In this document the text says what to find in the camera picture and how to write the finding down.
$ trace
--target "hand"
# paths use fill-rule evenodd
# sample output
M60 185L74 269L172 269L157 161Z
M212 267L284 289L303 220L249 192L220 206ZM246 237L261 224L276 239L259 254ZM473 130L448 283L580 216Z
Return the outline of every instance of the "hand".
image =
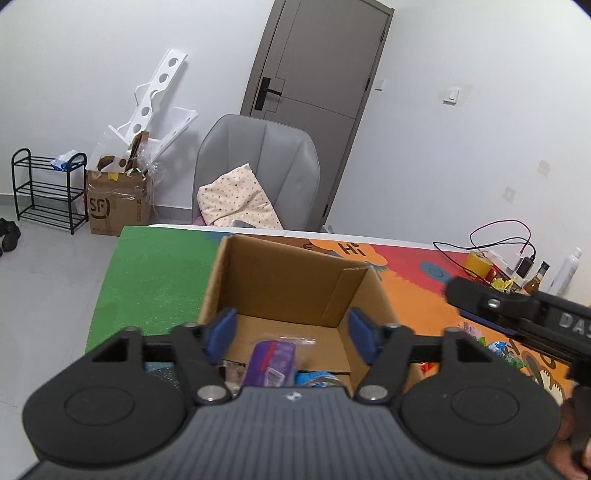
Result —
M560 407L562 418L560 428L554 439L546 459L556 468L567 480L587 480L587 474L574 464L571 454L572 450L568 438L574 430L574 408L570 400L565 401ZM591 470L591 440L583 454L583 466Z

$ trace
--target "table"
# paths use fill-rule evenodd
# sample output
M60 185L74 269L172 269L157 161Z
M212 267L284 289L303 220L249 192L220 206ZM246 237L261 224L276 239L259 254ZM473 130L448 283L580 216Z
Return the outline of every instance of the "table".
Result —
M194 225L127 226L96 304L86 349L119 329L135 325L145 335L168 333L175 325L197 318L207 278L220 240L244 234L365 261L374 266L401 323L419 335L440 335L460 326L485 342L508 342L525 364L522 371L561 403L570 394L566 367L507 340L502 334L467 321L442 297L445 282L466 276L432 245L330 233L262 231ZM463 263L464 252L448 252Z

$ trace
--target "black metal rack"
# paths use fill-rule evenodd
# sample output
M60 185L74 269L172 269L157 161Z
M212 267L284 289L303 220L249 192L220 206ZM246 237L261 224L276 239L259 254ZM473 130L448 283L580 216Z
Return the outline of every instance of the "black metal rack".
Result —
M19 154L26 153L27 156L18 158ZM86 204L86 154L77 153L67 162L65 170L56 170L50 164L51 157L35 157L28 148L21 148L12 156L12 191L14 194L14 206L17 210L17 218L45 223L69 230L74 235L76 229L88 221L88 206ZM17 186L15 167L27 168L29 171L28 180ZM78 168L84 172L84 188L72 187L71 173ZM56 174L66 175L66 185L48 183L45 181L33 180L33 170L51 170ZM18 194L27 194L31 198L31 204L23 210L18 206ZM39 205L35 198L54 200L60 207ZM73 203L79 197L84 197L84 214L74 211Z

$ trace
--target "chair backrest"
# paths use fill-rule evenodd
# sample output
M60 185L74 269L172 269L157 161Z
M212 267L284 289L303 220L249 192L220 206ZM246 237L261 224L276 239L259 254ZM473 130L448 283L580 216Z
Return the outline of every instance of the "chair backrest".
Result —
M320 182L320 165L310 136L297 128L241 115L224 115L199 149L193 183L197 191L245 163L269 197L286 230L304 230Z

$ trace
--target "amber liquid bottle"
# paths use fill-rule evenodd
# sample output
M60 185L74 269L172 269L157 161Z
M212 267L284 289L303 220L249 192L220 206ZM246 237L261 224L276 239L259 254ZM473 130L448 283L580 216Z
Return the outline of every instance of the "amber liquid bottle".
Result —
M538 270L538 273L536 273L535 277L532 278L528 283L523 285L523 289L530 295L533 292L538 291L538 288L540 288L540 282L542 281L542 278L544 278L544 275L546 275L546 272L549 268L550 266L546 262L542 262L542 266Z

